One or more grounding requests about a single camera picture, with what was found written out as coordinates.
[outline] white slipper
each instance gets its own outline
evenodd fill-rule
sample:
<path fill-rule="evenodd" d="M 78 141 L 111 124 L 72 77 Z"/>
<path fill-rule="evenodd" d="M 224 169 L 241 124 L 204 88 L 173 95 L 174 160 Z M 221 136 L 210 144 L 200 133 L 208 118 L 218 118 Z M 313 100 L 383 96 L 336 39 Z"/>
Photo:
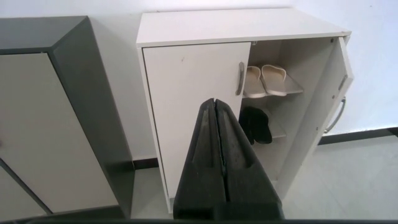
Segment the white slipper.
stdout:
<path fill-rule="evenodd" d="M 264 88 L 270 95 L 286 96 L 285 78 L 286 71 L 277 66 L 264 65 L 261 67 L 261 75 L 264 78 Z"/>
<path fill-rule="evenodd" d="M 247 98 L 261 98 L 267 95 L 262 84 L 261 70 L 256 66 L 248 66 L 244 81 L 243 95 Z"/>

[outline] shelf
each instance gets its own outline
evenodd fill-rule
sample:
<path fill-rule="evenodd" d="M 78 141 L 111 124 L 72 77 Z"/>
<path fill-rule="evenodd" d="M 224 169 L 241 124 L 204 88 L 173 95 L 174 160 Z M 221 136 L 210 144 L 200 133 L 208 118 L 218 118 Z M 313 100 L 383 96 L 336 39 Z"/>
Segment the shelf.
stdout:
<path fill-rule="evenodd" d="M 302 93 L 303 88 L 289 75 L 286 75 L 285 79 L 286 94 Z"/>
<path fill-rule="evenodd" d="M 281 128 L 279 123 L 272 117 L 271 113 L 265 109 L 263 112 L 268 116 L 268 128 L 271 131 L 272 138 L 286 137 L 285 131 Z"/>

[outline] cabinet top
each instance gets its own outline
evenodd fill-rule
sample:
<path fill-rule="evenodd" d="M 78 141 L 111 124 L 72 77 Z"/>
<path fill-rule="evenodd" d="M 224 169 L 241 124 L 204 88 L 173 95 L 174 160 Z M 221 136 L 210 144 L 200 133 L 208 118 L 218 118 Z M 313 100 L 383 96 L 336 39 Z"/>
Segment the cabinet top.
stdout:
<path fill-rule="evenodd" d="M 143 13 L 137 47 L 350 35 L 291 8 Z"/>
<path fill-rule="evenodd" d="M 87 16 L 0 18 L 0 54 L 44 52 Z"/>

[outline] dark grey cabinet frame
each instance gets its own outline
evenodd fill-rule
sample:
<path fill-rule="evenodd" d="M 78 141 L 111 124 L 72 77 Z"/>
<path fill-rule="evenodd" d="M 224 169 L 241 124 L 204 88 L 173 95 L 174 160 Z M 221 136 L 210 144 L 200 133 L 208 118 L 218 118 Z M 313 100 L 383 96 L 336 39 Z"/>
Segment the dark grey cabinet frame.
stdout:
<path fill-rule="evenodd" d="M 48 54 L 118 209 L 129 218 L 134 165 L 89 18 L 0 19 L 0 30 L 0 55 Z"/>

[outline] slipper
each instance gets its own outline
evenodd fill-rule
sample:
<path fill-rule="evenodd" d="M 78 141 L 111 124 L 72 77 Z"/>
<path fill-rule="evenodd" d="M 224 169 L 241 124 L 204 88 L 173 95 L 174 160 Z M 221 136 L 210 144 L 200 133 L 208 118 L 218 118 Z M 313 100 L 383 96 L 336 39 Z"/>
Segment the slipper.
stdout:
<path fill-rule="evenodd" d="M 264 78 L 264 88 L 270 95 L 286 96 L 285 78 L 286 71 L 277 66 L 264 65 L 261 68 L 261 74 Z"/>
<path fill-rule="evenodd" d="M 251 145 L 254 144 L 254 140 L 259 144 L 272 143 L 272 134 L 268 122 L 267 114 L 252 106 L 243 108 L 239 115 L 239 124 Z"/>
<path fill-rule="evenodd" d="M 260 144 L 272 143 L 272 134 L 268 127 L 268 116 L 263 110 L 249 107 L 251 111 L 250 130 L 252 137 Z"/>
<path fill-rule="evenodd" d="M 250 130 L 250 117 L 251 117 L 251 110 L 244 108 L 239 115 L 239 124 L 241 125 L 244 134 L 248 138 L 250 145 L 254 144 L 254 138 L 251 134 Z"/>
<path fill-rule="evenodd" d="M 247 98 L 261 98 L 267 95 L 262 84 L 261 70 L 256 66 L 248 66 L 244 81 L 243 95 Z"/>

